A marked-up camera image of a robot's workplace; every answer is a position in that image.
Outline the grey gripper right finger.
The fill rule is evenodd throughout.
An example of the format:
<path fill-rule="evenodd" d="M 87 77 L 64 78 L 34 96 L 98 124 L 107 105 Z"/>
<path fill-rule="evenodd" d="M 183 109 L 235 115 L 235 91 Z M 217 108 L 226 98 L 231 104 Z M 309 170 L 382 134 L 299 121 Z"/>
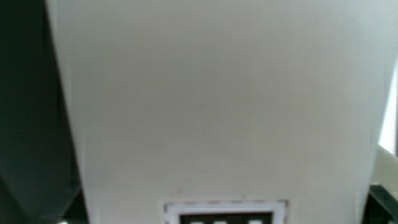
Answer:
<path fill-rule="evenodd" d="M 370 186 L 363 224 L 398 224 L 398 200 L 379 184 Z"/>

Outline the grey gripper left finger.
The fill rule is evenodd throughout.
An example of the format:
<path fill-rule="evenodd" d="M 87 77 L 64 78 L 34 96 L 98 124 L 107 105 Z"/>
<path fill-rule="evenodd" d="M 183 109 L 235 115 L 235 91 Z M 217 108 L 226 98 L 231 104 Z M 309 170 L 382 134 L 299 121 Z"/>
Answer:
<path fill-rule="evenodd" d="M 50 211 L 50 219 L 52 224 L 89 224 L 85 198 L 80 187 L 66 190 Z"/>

